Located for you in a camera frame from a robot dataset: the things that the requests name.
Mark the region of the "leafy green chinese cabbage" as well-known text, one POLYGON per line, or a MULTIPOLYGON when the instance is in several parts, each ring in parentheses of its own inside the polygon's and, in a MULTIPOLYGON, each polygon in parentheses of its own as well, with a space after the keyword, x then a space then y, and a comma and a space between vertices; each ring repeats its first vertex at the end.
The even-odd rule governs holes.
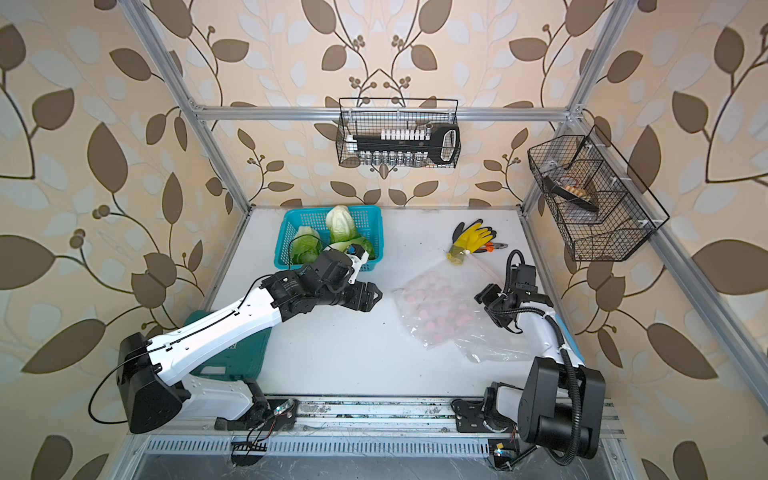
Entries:
POLYGON ((376 258, 373 244, 363 236, 358 236, 346 241, 335 242, 332 243, 330 247, 334 250, 346 253, 349 251, 352 245, 357 245, 363 248, 369 255, 369 261, 372 261, 376 258))

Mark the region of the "clear pink-dotted zipper bag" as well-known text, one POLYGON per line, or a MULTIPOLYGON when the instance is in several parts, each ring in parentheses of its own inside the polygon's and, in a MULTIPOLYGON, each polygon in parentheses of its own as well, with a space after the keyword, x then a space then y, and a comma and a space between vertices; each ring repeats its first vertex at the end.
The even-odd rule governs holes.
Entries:
POLYGON ((477 340, 491 320, 475 296, 499 277, 473 255, 444 259, 393 290, 402 325, 426 349, 477 340))

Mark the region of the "pale chinese cabbage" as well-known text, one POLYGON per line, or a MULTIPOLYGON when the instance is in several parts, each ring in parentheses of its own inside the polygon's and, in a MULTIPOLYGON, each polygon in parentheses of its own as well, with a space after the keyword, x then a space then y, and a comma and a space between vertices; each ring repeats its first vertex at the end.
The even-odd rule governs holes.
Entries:
POLYGON ((338 205, 326 215, 326 227, 331 243, 347 242, 359 236, 347 206, 338 205))

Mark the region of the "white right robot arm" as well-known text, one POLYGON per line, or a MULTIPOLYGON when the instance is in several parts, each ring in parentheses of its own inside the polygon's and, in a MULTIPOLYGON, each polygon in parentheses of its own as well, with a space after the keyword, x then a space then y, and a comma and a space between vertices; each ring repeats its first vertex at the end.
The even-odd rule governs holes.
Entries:
POLYGON ((494 382, 480 401, 452 400, 458 432, 508 435, 493 455, 512 462, 523 455, 521 444, 544 449, 561 466, 594 458, 606 383, 569 343, 551 300, 534 287, 489 284, 475 301, 495 325, 524 335, 538 355, 524 386, 494 382))

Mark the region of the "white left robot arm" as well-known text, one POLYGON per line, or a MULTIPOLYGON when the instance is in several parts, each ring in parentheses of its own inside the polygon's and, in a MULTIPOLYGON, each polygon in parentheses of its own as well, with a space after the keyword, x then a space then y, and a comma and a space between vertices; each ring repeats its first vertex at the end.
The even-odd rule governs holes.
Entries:
POLYGON ((327 280, 303 267, 257 278, 241 299, 176 331, 151 339, 130 335, 121 342, 121 361, 107 375, 119 389, 124 422, 133 434, 179 419, 251 426, 266 410, 254 381, 197 378, 193 370, 238 342, 317 306, 369 312, 382 297, 373 282, 327 280))

